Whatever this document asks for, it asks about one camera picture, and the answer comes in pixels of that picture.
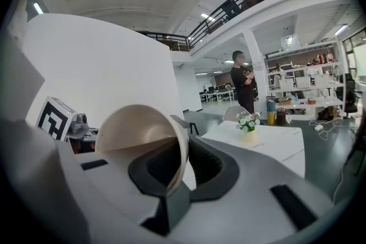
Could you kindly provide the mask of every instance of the flower pot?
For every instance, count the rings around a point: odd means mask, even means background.
[[[242,140],[244,142],[256,142],[257,141],[257,132],[256,129],[250,131],[250,132],[244,132],[242,135]]]

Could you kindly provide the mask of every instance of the white chair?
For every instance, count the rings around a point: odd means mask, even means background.
[[[237,121],[236,119],[236,115],[241,113],[241,112],[245,112],[245,114],[250,115],[249,111],[246,110],[246,108],[242,107],[242,106],[232,106],[229,109],[227,109],[225,116],[224,116],[224,121]]]

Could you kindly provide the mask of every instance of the white shelf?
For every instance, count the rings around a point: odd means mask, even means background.
[[[276,108],[303,109],[303,108],[329,107],[343,104],[341,100],[333,96],[318,97],[313,99],[316,101],[315,105],[309,105],[308,99],[299,99],[298,101],[292,100],[291,105],[280,106],[279,103],[276,103]]]
[[[268,75],[276,75],[276,74],[282,74],[282,73],[290,73],[292,71],[299,71],[299,70],[305,70],[305,69],[317,68],[317,67],[336,66],[336,65],[341,65],[341,63],[340,62],[330,62],[330,63],[324,63],[324,64],[318,64],[318,65],[312,65],[312,66],[303,66],[303,67],[298,67],[298,68],[293,68],[293,69],[286,69],[286,70],[281,70],[281,71],[275,71],[274,73],[269,73]]]
[[[315,44],[311,44],[311,45],[302,46],[298,49],[290,49],[290,50],[285,50],[285,51],[280,51],[280,52],[268,54],[268,60],[270,60],[270,58],[273,58],[273,57],[281,57],[281,56],[284,56],[284,55],[296,53],[296,52],[301,51],[301,50],[310,49],[310,48],[314,48],[314,47],[322,47],[322,46],[326,46],[326,45],[330,45],[330,44],[334,44],[334,43],[337,43],[337,41],[334,40],[334,41],[320,42],[320,43],[315,43]]]
[[[325,86],[294,87],[293,89],[289,89],[289,90],[275,89],[275,90],[269,90],[269,92],[270,93],[283,93],[285,91],[306,91],[306,90],[330,89],[332,87],[341,87],[341,86],[344,86],[344,84],[340,83],[340,82],[330,82],[329,84],[327,84]]]

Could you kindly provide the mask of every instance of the white desk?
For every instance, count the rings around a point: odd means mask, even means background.
[[[215,92],[215,95],[216,95],[216,97],[217,97],[217,100],[218,100],[218,96],[219,95],[226,95],[226,94],[229,94],[229,97],[230,97],[230,101],[231,101],[231,94],[233,94],[233,100],[234,100],[234,91],[233,90],[231,90],[231,91],[222,91],[222,92],[219,92],[219,91],[217,91],[217,92]]]
[[[305,151],[303,132],[297,127],[256,126],[256,142],[244,142],[243,132],[236,129],[237,122],[223,121],[202,138],[212,139],[265,154],[287,168],[305,177]]]

